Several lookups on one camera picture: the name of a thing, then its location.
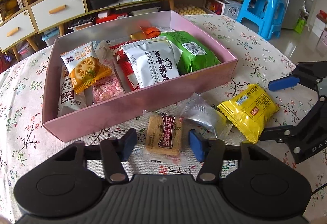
table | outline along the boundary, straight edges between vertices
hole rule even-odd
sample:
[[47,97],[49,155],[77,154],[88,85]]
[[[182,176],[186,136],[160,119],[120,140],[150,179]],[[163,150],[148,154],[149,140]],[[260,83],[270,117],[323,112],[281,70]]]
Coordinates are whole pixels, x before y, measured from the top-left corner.
[[[288,75],[295,65],[274,46],[227,16],[203,15],[185,16],[188,20],[215,37],[238,57],[239,61],[230,82],[205,92],[203,97],[211,104],[229,100],[250,83],[258,83],[280,106],[267,126],[296,124],[317,101],[317,94],[301,85],[293,89],[270,92],[270,80]],[[20,176],[49,158],[69,143],[60,142],[41,126],[42,100],[45,75],[52,47],[47,47],[21,61],[0,75],[0,213],[17,220],[21,213],[13,198],[13,187]],[[178,115],[187,100],[170,105],[159,112]],[[98,144],[108,137],[121,137],[134,127],[138,131],[138,144],[129,160],[123,166],[131,177],[135,173],[192,174],[197,175],[201,164],[194,158],[187,146],[187,129],[183,133],[183,153],[181,158],[153,162],[143,151],[148,119],[140,116],[128,122],[103,129],[81,138],[86,144]],[[197,127],[201,133],[208,133]],[[226,144],[239,145],[244,137],[233,128]],[[303,174],[312,189],[323,185],[327,178],[326,149],[310,159],[295,164],[285,144],[275,141],[258,142],[258,145],[278,157],[284,163]],[[99,161],[89,162],[89,168],[104,177]],[[237,168],[234,160],[223,165],[222,177]],[[327,189],[317,192],[305,211],[308,220],[327,215]]]

screw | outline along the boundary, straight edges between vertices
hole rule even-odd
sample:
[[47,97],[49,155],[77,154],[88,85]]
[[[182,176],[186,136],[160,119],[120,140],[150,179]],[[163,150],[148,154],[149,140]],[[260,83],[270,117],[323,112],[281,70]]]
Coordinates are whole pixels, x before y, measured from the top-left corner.
[[110,180],[113,182],[122,182],[125,179],[126,179],[126,175],[122,173],[114,173],[110,175]]
[[216,176],[210,172],[205,172],[200,175],[200,179],[204,182],[213,181]]
[[301,151],[301,148],[299,148],[299,147],[295,147],[295,148],[293,149],[293,152],[294,152],[295,154],[300,153],[300,151]]

beef flavor biscuit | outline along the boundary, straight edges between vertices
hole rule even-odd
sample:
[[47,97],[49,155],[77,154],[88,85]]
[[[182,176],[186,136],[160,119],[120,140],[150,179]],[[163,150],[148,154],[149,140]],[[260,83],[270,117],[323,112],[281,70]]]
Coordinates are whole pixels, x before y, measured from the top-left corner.
[[147,130],[149,152],[177,156],[182,145],[182,123],[173,115],[151,115]]

snack package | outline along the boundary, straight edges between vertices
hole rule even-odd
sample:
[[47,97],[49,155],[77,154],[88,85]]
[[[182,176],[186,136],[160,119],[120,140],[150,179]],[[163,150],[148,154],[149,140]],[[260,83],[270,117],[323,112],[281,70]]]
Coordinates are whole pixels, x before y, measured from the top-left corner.
[[225,140],[231,131],[233,124],[227,120],[226,116],[212,108],[201,95],[194,93],[190,101],[186,104],[181,117],[192,120],[208,131],[215,134],[215,137]]
[[147,39],[158,37],[161,33],[157,27],[141,27],[141,30]]
[[109,41],[93,41],[93,50],[95,51],[96,56],[98,57],[99,61],[102,61],[109,50],[110,42]]
[[185,31],[165,32],[173,47],[174,58],[181,75],[220,64],[216,55]]
[[124,44],[128,44],[131,42],[135,42],[135,41],[128,41],[128,42],[122,42],[113,46],[110,46],[109,49],[111,50],[113,57],[115,57],[116,61],[119,63],[120,61],[127,61],[127,55],[125,54],[124,50],[123,50],[123,45]]
[[133,41],[140,41],[140,40],[145,40],[147,38],[147,36],[144,34],[144,32],[140,31],[140,32],[131,34],[130,38]]
[[125,44],[123,50],[140,88],[179,77],[173,49],[165,36]]
[[130,90],[134,91],[140,89],[140,84],[137,81],[136,75],[133,71],[132,63],[130,61],[123,61],[119,63],[118,66],[120,66],[122,69]]
[[220,103],[218,109],[230,119],[247,140],[255,144],[266,122],[279,110],[279,107],[258,84],[251,84],[233,99]]
[[99,62],[92,42],[61,54],[61,58],[68,69],[76,94],[112,73],[110,68]]
[[84,92],[76,94],[73,89],[68,69],[65,65],[62,68],[60,79],[60,97],[58,103],[58,117],[72,113],[86,107]]
[[182,123],[173,115],[150,116],[145,147],[149,152],[177,156],[182,147]]
[[109,100],[120,94],[124,94],[119,79],[114,71],[108,77],[98,80],[92,85],[94,103]]

barcode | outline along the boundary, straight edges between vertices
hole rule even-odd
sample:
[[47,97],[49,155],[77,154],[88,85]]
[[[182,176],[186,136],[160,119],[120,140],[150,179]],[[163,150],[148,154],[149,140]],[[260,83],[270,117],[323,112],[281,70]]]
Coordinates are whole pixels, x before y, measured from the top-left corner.
[[192,55],[207,54],[199,45],[195,42],[183,43],[182,46],[188,50]]

